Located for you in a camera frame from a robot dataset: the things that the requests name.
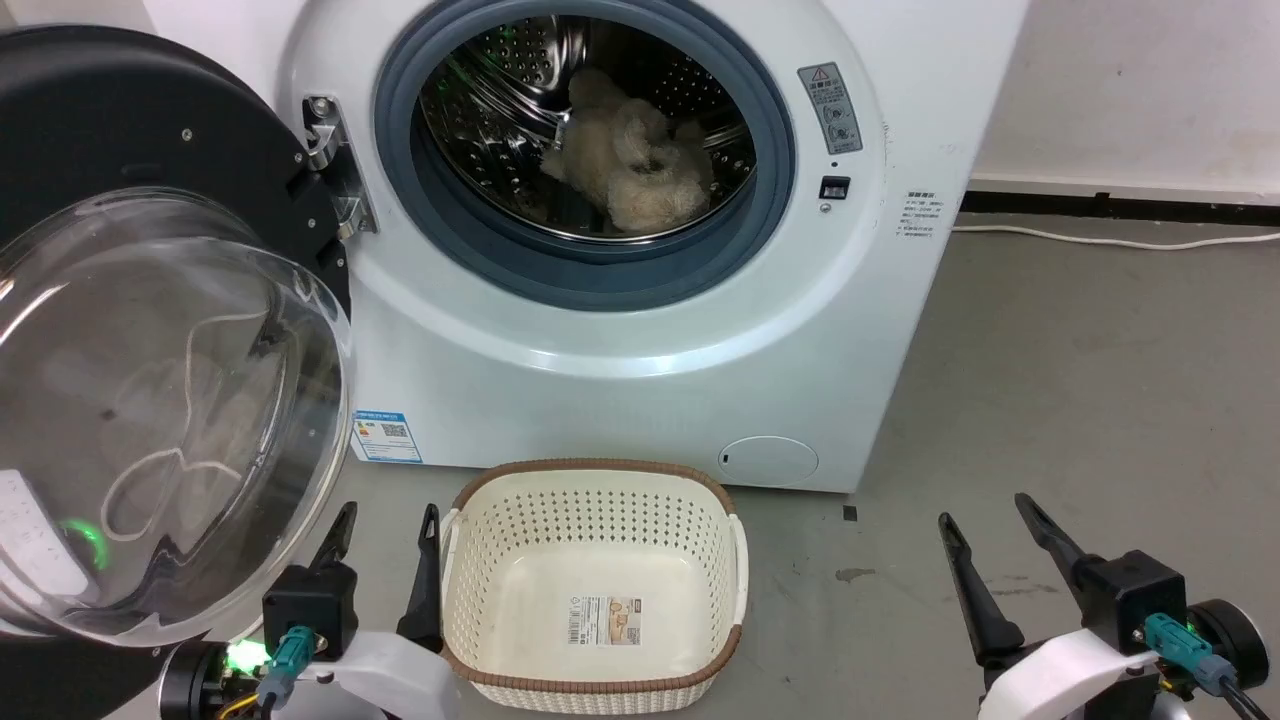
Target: green light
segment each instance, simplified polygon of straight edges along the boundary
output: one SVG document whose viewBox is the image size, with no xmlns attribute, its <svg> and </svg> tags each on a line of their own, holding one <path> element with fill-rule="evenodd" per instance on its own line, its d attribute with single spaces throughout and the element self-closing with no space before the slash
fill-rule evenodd
<svg viewBox="0 0 1280 720">
<path fill-rule="evenodd" d="M 102 537 L 102 530 L 99 530 L 97 525 L 93 525 L 87 520 L 77 520 L 72 518 L 58 523 L 58 527 L 64 530 L 74 532 L 79 534 L 79 537 L 84 538 L 84 542 L 93 548 L 93 568 L 106 570 L 106 538 Z"/>
<path fill-rule="evenodd" d="M 271 656 L 266 652 L 266 646 L 255 641 L 241 641 L 227 648 L 225 665 L 232 670 L 239 670 L 246 675 L 252 675 L 253 669 L 265 665 Z"/>
</svg>

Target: white fluffy toy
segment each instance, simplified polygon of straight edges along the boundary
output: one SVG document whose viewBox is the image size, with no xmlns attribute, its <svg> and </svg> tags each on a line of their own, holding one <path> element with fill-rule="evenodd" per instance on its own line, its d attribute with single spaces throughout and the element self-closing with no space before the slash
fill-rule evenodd
<svg viewBox="0 0 1280 720">
<path fill-rule="evenodd" d="M 594 68 L 570 79 L 568 99 L 563 145 L 543 155 L 544 173 L 581 192 L 623 232 L 660 232 L 707 211 L 712 161 L 696 120 L 672 138 L 666 115 Z"/>
</svg>

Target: teal connector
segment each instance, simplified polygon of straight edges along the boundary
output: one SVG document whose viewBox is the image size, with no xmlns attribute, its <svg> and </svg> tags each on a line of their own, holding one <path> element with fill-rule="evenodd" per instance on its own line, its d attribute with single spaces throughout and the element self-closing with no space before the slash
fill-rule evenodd
<svg viewBox="0 0 1280 720">
<path fill-rule="evenodd" d="M 1222 680 L 1235 682 L 1235 667 L 1226 659 L 1213 655 L 1213 647 L 1193 630 L 1164 612 L 1143 623 L 1147 647 L 1165 661 L 1189 671 L 1196 683 L 1212 696 L 1222 696 Z"/>
<path fill-rule="evenodd" d="M 257 703 L 264 705 L 268 696 L 274 697 L 274 708 L 279 710 L 293 694 L 293 684 L 298 675 L 311 665 L 319 639 L 311 628 L 294 625 L 280 638 L 271 661 L 266 664 L 266 676 L 257 684 Z"/>
</svg>

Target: gray floor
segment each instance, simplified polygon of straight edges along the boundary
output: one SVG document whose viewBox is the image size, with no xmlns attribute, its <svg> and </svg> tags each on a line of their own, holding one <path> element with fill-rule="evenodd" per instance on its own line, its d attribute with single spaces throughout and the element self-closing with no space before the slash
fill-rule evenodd
<svg viewBox="0 0 1280 720">
<path fill-rule="evenodd" d="M 1156 242 L 1253 232 L 1015 220 Z M 677 716 L 972 717 L 979 670 L 940 511 L 1030 639 L 1078 626 L 1014 510 L 1019 491 L 1085 550 L 1143 548 L 1187 575 L 1193 600 L 1231 600 L 1275 637 L 1280 578 L 1257 551 L 1280 544 L 1276 278 L 1280 245 L 1160 254 L 956 236 L 854 498 L 859 520 L 842 519 L 842 497 L 733 491 L 751 548 L 746 632 L 707 697 Z M 471 474 L 344 469 L 339 500 L 361 502 L 348 560 L 362 628 L 393 629 L 422 506 L 451 502 Z M 1254 696 L 1280 712 L 1280 684 Z M 470 688 L 463 698 L 467 719 L 540 717 Z M 150 702 L 113 717 L 148 717 Z M 1193 711 L 1234 717 L 1211 698 Z"/>
</svg>

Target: blue and white sticker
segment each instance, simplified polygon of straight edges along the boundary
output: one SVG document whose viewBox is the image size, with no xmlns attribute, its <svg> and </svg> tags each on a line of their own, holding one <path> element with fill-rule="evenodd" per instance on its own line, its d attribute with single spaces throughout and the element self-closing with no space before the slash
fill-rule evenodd
<svg viewBox="0 0 1280 720">
<path fill-rule="evenodd" d="M 403 413 L 356 410 L 352 433 L 365 457 L 372 462 L 422 464 L 422 454 L 417 451 Z"/>
</svg>

